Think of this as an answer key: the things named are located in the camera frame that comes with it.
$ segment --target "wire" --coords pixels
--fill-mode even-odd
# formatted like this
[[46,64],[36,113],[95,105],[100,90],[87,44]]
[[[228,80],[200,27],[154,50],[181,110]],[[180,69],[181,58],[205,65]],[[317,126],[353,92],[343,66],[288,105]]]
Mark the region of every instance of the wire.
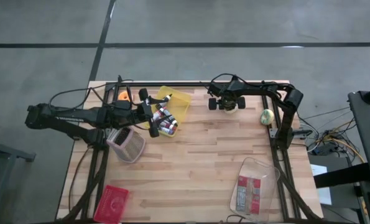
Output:
[[[217,78],[222,77],[222,76],[224,76],[224,75],[229,75],[229,76],[232,76],[232,77],[236,77],[236,78],[238,78],[239,80],[241,80],[243,83],[245,83],[245,84],[247,84],[247,85],[249,85],[249,86],[258,87],[258,88],[260,88],[260,87],[262,87],[262,86],[277,85],[277,83],[276,83],[276,82],[264,83],[264,81],[262,81],[262,85],[260,85],[260,84],[258,84],[258,85],[253,85],[253,84],[251,84],[251,83],[248,83],[246,80],[244,80],[244,79],[240,78],[239,76],[237,76],[237,75],[235,75],[235,74],[230,74],[230,73],[222,73],[222,74],[217,75],[215,78],[213,78],[213,79],[211,80],[210,85],[211,85],[211,84],[212,84],[212,83],[213,83]],[[285,86],[286,88],[287,88],[287,87],[294,88],[294,86],[293,86],[292,84],[289,84],[289,83],[286,83],[286,84],[283,84],[283,83],[282,83],[281,85],[282,85],[282,86]],[[275,94],[276,94],[276,96],[277,96],[279,99],[281,99],[281,98],[282,98],[282,95],[281,95],[279,92],[276,92]]]
[[364,161],[364,159],[363,159],[363,157],[361,157],[360,156],[360,154],[352,147],[352,146],[350,146],[349,144],[347,144],[347,143],[345,143],[345,142],[343,142],[343,141],[340,141],[340,140],[337,140],[337,139],[333,139],[333,138],[329,138],[328,140],[331,140],[331,141],[336,141],[336,142],[338,142],[338,143],[341,143],[342,145],[344,145],[344,146],[346,146],[346,147],[348,147],[348,149],[351,149],[359,158],[360,158],[360,160],[363,162],[363,163],[365,163],[366,161]]
[[308,149],[308,150],[307,150],[307,152],[312,152],[313,150],[315,150],[315,149],[317,148],[317,146],[319,146],[319,144],[320,144],[320,143],[321,143],[321,141],[317,142],[316,146],[315,146],[315,147],[313,147],[313,148],[311,148],[311,149],[308,149],[308,148],[307,148],[307,149]]
[[308,147],[308,146],[307,146],[307,145],[305,145],[305,144],[298,144],[298,143],[291,143],[291,144],[296,145],[296,146],[305,146],[306,148]]
[[347,107],[345,107],[345,108],[338,109],[338,110],[333,110],[333,111],[329,111],[329,112],[325,112],[325,113],[321,113],[321,114],[316,114],[316,115],[313,115],[313,116],[309,116],[309,117],[304,118],[304,119],[315,118],[315,117],[317,117],[317,116],[326,115],[326,114],[329,114],[329,113],[334,113],[334,112],[341,111],[341,110],[345,110],[345,109],[348,109],[348,108],[349,108],[349,106],[347,106]]
[[341,125],[339,125],[338,127],[336,127],[335,129],[333,129],[332,130],[332,132],[333,133],[335,133],[335,131],[336,130],[338,130],[338,129],[340,129],[340,127],[342,127],[342,126],[345,126],[345,125],[348,125],[345,129],[348,129],[349,128],[349,126],[351,125],[351,123],[354,121],[354,118],[352,118],[352,120],[351,121],[348,121],[348,122],[346,122],[345,124],[341,124]]
[[226,217],[226,222],[228,223],[229,221],[229,218],[230,217],[239,217],[240,218],[240,220],[239,220],[239,223],[241,223],[241,221],[243,220],[243,219],[245,219],[244,217],[242,217],[241,215],[228,215],[227,217]]
[[73,176],[73,180],[72,180],[72,184],[70,184],[70,190],[68,191],[68,211],[70,212],[72,210],[72,206],[71,206],[71,200],[72,200],[72,191],[73,191],[73,186],[74,186],[74,181],[75,181],[75,178],[77,177],[77,173],[78,173],[78,170],[80,169],[80,165],[81,163],[83,162],[85,156],[86,156],[86,153],[91,149],[92,147],[88,146],[86,148],[86,151],[84,152],[83,156],[81,157],[80,161],[78,161],[78,165],[77,167],[75,168],[75,171],[74,171],[74,176]]
[[339,213],[335,212],[335,211],[334,211],[334,210],[332,210],[332,209],[327,208],[326,206],[324,206],[324,208],[325,208],[325,209],[327,209],[327,210],[329,210],[330,212],[332,212],[332,213],[334,213],[334,214],[338,215],[339,217],[343,218],[343,219],[344,219],[344,220],[346,220],[346,221],[349,221],[349,222],[351,222],[351,223],[355,223],[354,221],[351,221],[351,220],[349,220],[349,219],[347,219],[347,218],[343,217],[343,216],[342,216],[342,215],[340,215]]
[[203,87],[204,87],[204,88],[206,88],[206,89],[208,90],[208,87],[207,87],[208,85],[207,85],[207,84],[204,84],[202,81],[200,81],[200,84],[202,84],[202,85],[203,85]]
[[136,125],[136,124],[134,124],[133,126],[135,126],[135,127],[137,127],[137,128],[139,128],[139,129],[141,129],[141,130],[148,130],[148,129],[146,129],[146,128],[142,128],[142,127],[139,127],[138,125]]
[[326,126],[327,124],[329,124],[330,122],[332,122],[332,121],[334,121],[334,120],[336,120],[336,119],[338,119],[338,118],[340,118],[340,117],[342,117],[342,116],[344,116],[344,115],[346,115],[346,114],[348,114],[348,113],[350,113],[351,111],[348,111],[348,112],[346,112],[346,113],[343,113],[343,114],[341,114],[341,115],[339,115],[339,116],[337,116],[337,117],[335,117],[335,118],[333,118],[333,119],[331,119],[331,120],[329,120],[328,122],[326,122],[325,124],[323,124],[320,128],[318,128],[318,130],[319,129],[321,129],[322,127],[324,127],[324,126]]
[[[109,83],[105,83],[103,85],[100,85],[100,86],[96,86],[96,87],[89,87],[89,88],[79,88],[79,89],[75,89],[75,90],[67,90],[67,91],[61,91],[60,93],[57,93],[55,95],[53,95],[53,97],[51,97],[51,99],[49,99],[49,102],[48,102],[48,108],[51,110],[51,111],[56,111],[56,112],[66,112],[66,111],[71,111],[71,110],[74,110],[74,109],[77,109],[79,108],[80,106],[84,105],[86,99],[88,99],[88,96],[90,95],[90,92],[91,90],[95,89],[95,88],[100,88],[102,86],[106,86],[108,85]],[[83,101],[77,105],[77,106],[74,106],[72,108],[69,108],[69,109],[64,109],[64,110],[55,110],[55,109],[52,109],[52,101],[53,99],[55,99],[57,96],[59,95],[62,95],[62,94],[66,94],[66,93],[71,93],[71,92],[75,92],[75,91],[84,91],[84,90],[88,90]]]
[[298,118],[301,120],[301,121],[303,121],[305,124],[307,124],[307,125],[309,125],[316,133],[317,133],[317,139],[319,139],[319,137],[320,137],[320,134],[319,134],[319,132],[316,130],[316,128],[315,127],[313,127],[310,123],[308,123],[308,121],[305,121],[305,119],[303,119],[303,118],[301,118],[301,116],[299,115],[299,111],[297,111],[297,114],[298,114]]
[[313,127],[313,126],[311,126],[311,125],[309,125],[309,124],[302,124],[302,123],[300,123],[301,125],[304,125],[304,126],[306,126],[306,127],[309,127],[309,128],[311,128],[312,129],[312,131],[314,131],[315,133],[316,133],[316,136],[319,136],[319,132]]

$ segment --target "bottle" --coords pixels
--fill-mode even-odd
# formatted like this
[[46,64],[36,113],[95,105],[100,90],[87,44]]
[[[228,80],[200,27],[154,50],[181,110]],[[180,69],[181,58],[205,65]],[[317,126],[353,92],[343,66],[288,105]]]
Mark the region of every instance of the bottle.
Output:
[[173,135],[175,131],[169,129],[169,128],[161,128],[160,127],[160,131],[164,132],[164,133],[167,133],[169,135]]
[[160,127],[162,128],[168,128],[168,129],[171,129],[172,131],[175,131],[177,129],[176,126],[174,126],[173,124],[167,122],[167,121],[163,121],[160,123]]
[[[165,96],[163,100],[168,100],[169,101],[169,100],[171,100],[171,96],[172,96],[172,94],[169,94],[169,95]],[[155,107],[157,109],[163,108],[163,107],[167,106],[168,101],[164,102],[164,103],[156,104]]]
[[[162,111],[163,112],[163,114],[165,114],[166,116],[170,116],[171,115],[171,113],[167,110],[167,108],[166,107],[164,107],[164,108],[161,108],[160,109],[160,111]],[[178,122],[177,122],[177,120],[174,118],[174,116],[170,116],[169,118],[168,118],[168,120],[170,121],[170,123],[171,124],[173,124],[173,125],[175,125],[175,126],[178,126]]]
[[160,110],[157,110],[153,114],[153,121],[157,121],[161,116],[163,115],[163,112]]

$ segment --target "metal stand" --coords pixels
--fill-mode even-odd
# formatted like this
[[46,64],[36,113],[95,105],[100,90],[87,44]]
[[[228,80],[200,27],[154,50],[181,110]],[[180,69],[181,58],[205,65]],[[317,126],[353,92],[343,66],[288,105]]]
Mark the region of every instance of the metal stand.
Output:
[[0,157],[2,157],[0,158],[2,161],[3,159],[7,159],[5,169],[0,177],[0,204],[1,204],[2,193],[4,192],[9,182],[9,176],[11,175],[11,172],[15,165],[16,158],[25,159],[26,162],[33,162],[35,154],[29,154],[18,149],[14,149],[3,144],[0,144]]

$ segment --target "label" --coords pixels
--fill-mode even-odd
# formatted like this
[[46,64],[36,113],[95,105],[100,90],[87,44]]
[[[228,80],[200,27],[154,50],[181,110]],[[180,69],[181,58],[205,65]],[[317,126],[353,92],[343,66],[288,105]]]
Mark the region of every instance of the label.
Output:
[[261,203],[261,180],[260,179],[252,179],[253,188],[252,188],[252,200],[251,200],[251,208],[250,213],[258,215],[259,214],[259,206]]
[[56,119],[61,119],[65,121],[76,121],[76,122],[84,122],[83,119],[80,118],[64,118],[64,117],[55,117]]
[[261,180],[239,176],[236,197],[236,211],[259,214],[261,204]]

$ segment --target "transparent plastic tray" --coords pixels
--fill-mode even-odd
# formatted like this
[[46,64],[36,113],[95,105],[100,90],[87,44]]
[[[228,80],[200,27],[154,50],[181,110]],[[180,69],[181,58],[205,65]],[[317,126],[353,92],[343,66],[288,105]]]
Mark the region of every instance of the transparent plastic tray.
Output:
[[[252,222],[268,222],[269,210],[279,177],[279,170],[275,167],[247,157],[241,165],[238,179],[234,185],[230,200],[232,212]],[[244,183],[247,183],[245,201]]]

